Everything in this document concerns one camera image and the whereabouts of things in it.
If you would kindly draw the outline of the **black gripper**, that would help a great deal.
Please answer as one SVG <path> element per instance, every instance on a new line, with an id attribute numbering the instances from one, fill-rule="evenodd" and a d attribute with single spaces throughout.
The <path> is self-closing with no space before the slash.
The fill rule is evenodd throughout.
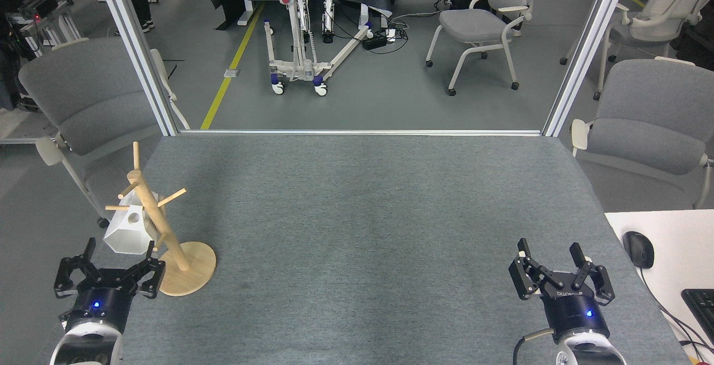
<path id="1" fill-rule="evenodd" d="M 511 279 L 521 300 L 530 298 L 538 289 L 551 284 L 561 288 L 553 271 L 532 259 L 526 238 L 518 243 L 518 255 L 508 267 Z M 573 334 L 594 333 L 610 336 L 609 327 L 605 322 L 601 306 L 607 306 L 615 298 L 614 289 L 610 283 L 609 274 L 603 265 L 596 265 L 582 253 L 579 243 L 570 245 L 569 251 L 578 271 L 571 282 L 571 289 L 581 291 L 586 285 L 587 277 L 592 279 L 594 293 L 601 301 L 596 301 L 592 295 L 579 295 L 555 291 L 555 294 L 542 293 L 542 301 L 548 325 L 553 329 L 553 341 L 558 344 Z"/>
<path id="2" fill-rule="evenodd" d="M 139 293 L 155 299 L 166 270 L 163 260 L 152 256 L 154 241 L 148 243 L 145 259 L 120 275 L 118 287 L 91 287 L 75 289 L 71 274 L 81 270 L 86 281 L 98 282 L 99 270 L 91 262 L 96 248 L 96 238 L 91 237 L 82 254 L 61 259 L 54 283 L 57 299 L 77 295 L 74 306 L 59 316 L 62 328 L 69 332 L 80 324 L 95 323 L 109 326 L 120 334 L 125 332 L 132 296 Z"/>

